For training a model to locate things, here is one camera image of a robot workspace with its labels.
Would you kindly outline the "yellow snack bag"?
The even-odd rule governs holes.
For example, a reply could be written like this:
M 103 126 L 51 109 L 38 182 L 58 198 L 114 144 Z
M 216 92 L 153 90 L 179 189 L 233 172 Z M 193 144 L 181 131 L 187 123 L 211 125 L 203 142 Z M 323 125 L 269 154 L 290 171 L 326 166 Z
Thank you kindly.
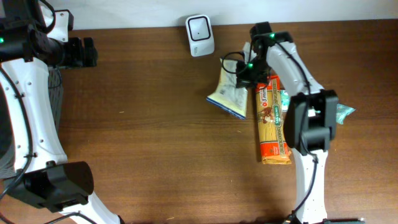
M 236 74 L 221 68 L 216 90 L 206 100 L 239 119 L 246 119 L 248 91 L 245 87 L 237 88 L 236 84 Z

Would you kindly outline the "teal tissue pack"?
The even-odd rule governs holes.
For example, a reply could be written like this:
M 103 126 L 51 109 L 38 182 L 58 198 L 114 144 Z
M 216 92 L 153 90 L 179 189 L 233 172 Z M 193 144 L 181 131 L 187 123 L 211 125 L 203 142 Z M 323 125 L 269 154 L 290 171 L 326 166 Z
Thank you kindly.
M 290 96 L 285 90 L 281 90 L 280 98 L 281 98 L 282 111 L 287 112 L 290 104 Z

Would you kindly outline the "orange spaghetti package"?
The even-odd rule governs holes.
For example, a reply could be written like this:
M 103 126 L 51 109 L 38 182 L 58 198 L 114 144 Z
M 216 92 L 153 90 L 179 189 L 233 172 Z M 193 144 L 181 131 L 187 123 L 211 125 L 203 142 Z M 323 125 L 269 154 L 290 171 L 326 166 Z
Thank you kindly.
M 284 112 L 279 77 L 274 75 L 268 84 L 258 84 L 255 96 L 262 163 L 290 164 L 292 152 L 287 146 L 283 132 Z

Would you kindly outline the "mint green wipes pouch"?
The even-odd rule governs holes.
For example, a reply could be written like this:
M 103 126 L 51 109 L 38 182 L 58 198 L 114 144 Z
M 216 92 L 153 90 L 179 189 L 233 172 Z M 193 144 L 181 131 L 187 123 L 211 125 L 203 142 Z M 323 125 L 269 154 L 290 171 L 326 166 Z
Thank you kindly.
M 342 104 L 337 104 L 336 107 L 336 122 L 338 124 L 343 124 L 345 118 L 354 113 L 356 110 L 352 107 L 346 106 L 346 105 L 342 105 Z

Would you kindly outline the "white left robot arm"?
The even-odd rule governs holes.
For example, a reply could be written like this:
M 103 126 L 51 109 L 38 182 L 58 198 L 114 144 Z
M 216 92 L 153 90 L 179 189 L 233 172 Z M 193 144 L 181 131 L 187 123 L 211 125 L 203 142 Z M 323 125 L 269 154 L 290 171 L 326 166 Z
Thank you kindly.
M 60 144 L 50 72 L 95 67 L 93 39 L 71 38 L 74 17 L 47 1 L 1 2 L 1 157 L 10 163 L 4 195 L 77 223 L 121 223 L 94 191 L 84 162 Z

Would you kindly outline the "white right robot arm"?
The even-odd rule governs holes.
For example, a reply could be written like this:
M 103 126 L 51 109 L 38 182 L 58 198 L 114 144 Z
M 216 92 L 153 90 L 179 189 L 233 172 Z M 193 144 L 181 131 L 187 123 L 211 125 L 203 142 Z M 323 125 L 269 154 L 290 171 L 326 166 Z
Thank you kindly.
M 287 31 L 274 32 L 268 22 L 261 22 L 249 33 L 250 51 L 256 56 L 238 64 L 236 86 L 267 84 L 273 70 L 290 97 L 283 131 L 294 155 L 297 186 L 295 208 L 284 223 L 328 223 L 325 164 L 336 134 L 338 96 L 313 78 Z

